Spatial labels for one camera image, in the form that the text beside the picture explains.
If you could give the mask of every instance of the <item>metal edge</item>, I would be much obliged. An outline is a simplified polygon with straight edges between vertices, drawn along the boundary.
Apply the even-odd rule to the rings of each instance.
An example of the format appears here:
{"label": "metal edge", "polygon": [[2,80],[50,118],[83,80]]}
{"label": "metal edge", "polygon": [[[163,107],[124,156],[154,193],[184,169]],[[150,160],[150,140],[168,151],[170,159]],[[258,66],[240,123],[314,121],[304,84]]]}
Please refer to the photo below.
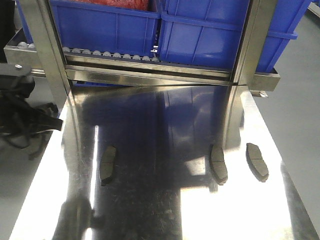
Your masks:
{"label": "metal edge", "polygon": [[224,150],[237,148],[241,141],[239,126],[244,116],[241,95],[249,91],[246,85],[234,85],[229,88],[228,99],[225,105],[222,129],[220,133]]}
{"label": "metal edge", "polygon": [[254,91],[273,92],[281,79],[280,75],[275,70],[274,72],[275,73],[256,72],[253,81],[249,85],[249,89]]}
{"label": "metal edge", "polygon": [[46,78],[58,109],[62,111],[71,90],[66,72],[66,59],[49,0],[19,1],[32,34]]}
{"label": "metal edge", "polygon": [[311,2],[308,9],[318,18],[320,18],[320,7],[318,5],[316,5],[314,2]]}
{"label": "metal edge", "polygon": [[3,50],[9,64],[30,65],[34,69],[43,68],[38,53],[35,50],[8,45]]}
{"label": "metal edge", "polygon": [[278,0],[250,0],[231,81],[251,84],[263,51]]}
{"label": "metal edge", "polygon": [[41,69],[32,69],[31,70],[31,74],[32,74],[33,77],[39,77],[39,78],[45,78],[46,77],[45,71],[43,71]]}
{"label": "metal edge", "polygon": [[109,83],[125,86],[166,86],[191,84],[230,86],[232,84],[230,81],[224,81],[221,79],[215,80],[73,65],[67,65],[65,67],[68,78],[74,81]]}
{"label": "metal edge", "polygon": [[17,46],[20,42],[26,42],[26,36],[24,33],[24,30],[20,28],[15,35],[10,39],[10,41],[7,43],[8,46]]}
{"label": "metal edge", "polygon": [[65,57],[69,65],[74,63],[115,66],[122,68],[132,68],[148,71],[175,72],[181,74],[203,75],[228,78],[230,72],[227,69],[219,69],[212,67],[201,67],[184,64],[166,63],[166,62],[146,62],[133,59],[115,59],[107,56],[85,56],[79,53],[65,52]]}
{"label": "metal edge", "polygon": [[250,90],[250,93],[253,97],[267,99],[269,96],[265,91],[259,91],[259,90]]}

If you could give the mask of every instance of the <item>blue storage crate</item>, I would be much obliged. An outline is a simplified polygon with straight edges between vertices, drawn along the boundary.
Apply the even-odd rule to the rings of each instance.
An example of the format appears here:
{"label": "blue storage crate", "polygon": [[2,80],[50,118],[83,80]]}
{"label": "blue storage crate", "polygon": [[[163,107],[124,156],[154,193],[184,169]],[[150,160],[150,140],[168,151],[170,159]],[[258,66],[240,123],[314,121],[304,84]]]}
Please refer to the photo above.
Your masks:
{"label": "blue storage crate", "polygon": [[[232,69],[242,26],[196,20],[162,12],[159,58],[162,61]],[[295,33],[269,32],[257,68],[270,72]]]}
{"label": "blue storage crate", "polygon": [[[270,31],[292,33],[312,0],[278,0]],[[228,24],[242,24],[248,0],[166,0],[169,15]]]}
{"label": "blue storage crate", "polygon": [[169,15],[218,23],[244,23],[249,0],[166,0]]}
{"label": "blue storage crate", "polygon": [[69,0],[50,3],[63,46],[152,57],[161,18],[158,0],[150,1],[151,11]]}

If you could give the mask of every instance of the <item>shiny metal surface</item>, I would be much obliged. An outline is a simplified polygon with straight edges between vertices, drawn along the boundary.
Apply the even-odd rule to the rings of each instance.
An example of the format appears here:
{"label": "shiny metal surface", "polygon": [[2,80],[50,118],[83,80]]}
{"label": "shiny metal surface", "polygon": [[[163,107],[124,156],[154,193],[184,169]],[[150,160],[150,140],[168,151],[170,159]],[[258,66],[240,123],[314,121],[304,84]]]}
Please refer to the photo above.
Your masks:
{"label": "shiny metal surface", "polygon": [[250,92],[253,97],[258,97],[258,98],[263,98],[263,99],[269,98],[268,94],[265,91],[250,90]]}
{"label": "shiny metal surface", "polygon": [[31,70],[31,74],[34,76],[34,77],[39,77],[39,78],[44,78],[45,80],[46,79],[46,73],[45,71],[41,70],[41,69],[32,69]]}
{"label": "shiny metal surface", "polygon": [[34,48],[18,46],[18,43],[25,41],[24,31],[20,29],[3,49],[7,62],[9,64],[29,65],[34,69],[43,69],[38,53]]}
{"label": "shiny metal surface", "polygon": [[[34,69],[41,69],[42,66],[35,50],[17,47],[21,41],[25,41],[22,30],[4,48],[8,62],[12,64],[29,63]],[[73,64],[66,66],[67,77],[70,80],[128,86],[189,85],[191,83],[231,84],[229,83],[230,72],[222,69],[163,62],[145,63],[67,52],[65,57],[68,63]],[[256,72],[250,88],[259,91],[273,91],[279,80],[280,76],[276,71],[273,73]]]}
{"label": "shiny metal surface", "polygon": [[[246,86],[83,87],[70,97],[10,240],[319,239]],[[208,158],[222,137],[228,180],[218,187]],[[262,152],[265,183],[246,143]],[[101,186],[107,146],[115,176]]]}
{"label": "shiny metal surface", "polygon": [[175,64],[175,63],[166,63],[166,62],[146,62],[142,60],[132,60],[132,59],[117,59],[114,57],[106,57],[106,56],[87,56],[83,54],[66,52],[65,58],[69,65],[77,65],[77,64],[86,64],[88,67],[98,66],[113,66],[113,67],[121,67],[128,68],[131,70],[135,70],[137,72],[141,72],[143,70],[147,70],[152,73],[159,72],[168,72],[170,73],[179,73],[181,75],[200,75],[207,77],[216,77],[216,78],[228,78],[230,73],[226,69],[216,69],[212,67],[204,67],[204,66],[195,66],[195,65],[183,65],[183,64]]}
{"label": "shiny metal surface", "polygon": [[278,0],[250,0],[231,76],[233,82],[251,89],[277,3]]}
{"label": "shiny metal surface", "polygon": [[320,7],[315,2],[311,2],[308,9],[320,18]]}
{"label": "shiny metal surface", "polygon": [[180,74],[170,75],[161,72],[159,74],[138,72],[129,70],[96,68],[87,66],[67,65],[66,73],[70,80],[89,81],[98,83],[111,83],[127,86],[165,86],[165,85],[191,85],[211,84],[225,85],[232,84],[223,79],[207,79],[192,76],[181,76]]}
{"label": "shiny metal surface", "polygon": [[70,91],[70,85],[64,67],[66,60],[49,1],[20,0],[19,2],[32,34],[37,55],[50,84],[55,104],[61,111]]}

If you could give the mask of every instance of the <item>stainless steel table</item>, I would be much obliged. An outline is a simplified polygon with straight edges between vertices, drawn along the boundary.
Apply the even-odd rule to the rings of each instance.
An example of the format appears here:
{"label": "stainless steel table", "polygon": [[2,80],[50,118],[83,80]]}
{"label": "stainless steel table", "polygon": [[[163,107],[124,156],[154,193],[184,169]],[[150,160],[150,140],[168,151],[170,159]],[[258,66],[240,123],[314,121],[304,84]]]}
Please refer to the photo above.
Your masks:
{"label": "stainless steel table", "polygon": [[[10,240],[319,239],[246,86],[78,87],[60,118]],[[246,143],[262,152],[264,183]],[[102,186],[107,146],[117,158]]]}

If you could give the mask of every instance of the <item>metal frame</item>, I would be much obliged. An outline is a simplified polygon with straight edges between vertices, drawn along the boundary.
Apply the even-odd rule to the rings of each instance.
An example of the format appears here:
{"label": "metal frame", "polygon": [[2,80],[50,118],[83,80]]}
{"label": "metal frame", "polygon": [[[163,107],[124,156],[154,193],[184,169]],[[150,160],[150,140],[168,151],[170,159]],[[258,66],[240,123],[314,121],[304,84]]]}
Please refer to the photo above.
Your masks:
{"label": "metal frame", "polygon": [[225,114],[220,139],[223,149],[236,148],[241,139],[239,126],[243,119],[244,109],[241,94],[248,90],[247,86],[232,86],[225,103]]}
{"label": "metal frame", "polygon": [[251,90],[273,91],[279,75],[276,72],[264,74],[255,71],[277,2],[250,0],[232,72],[209,67],[64,54],[48,0],[20,0],[40,63],[35,51],[18,47],[5,51],[13,59],[18,59],[16,53],[26,60],[29,54],[34,56],[34,64],[43,68],[59,106],[62,106],[70,90],[68,79],[129,86],[248,85]]}
{"label": "metal frame", "polygon": [[251,0],[231,80],[239,85],[253,84],[269,26],[278,0]]}
{"label": "metal frame", "polygon": [[71,88],[65,72],[66,60],[49,1],[20,0],[20,5],[32,33],[55,104],[61,111]]}
{"label": "metal frame", "polygon": [[313,12],[318,18],[320,18],[320,6],[315,4],[314,2],[311,2],[308,9]]}

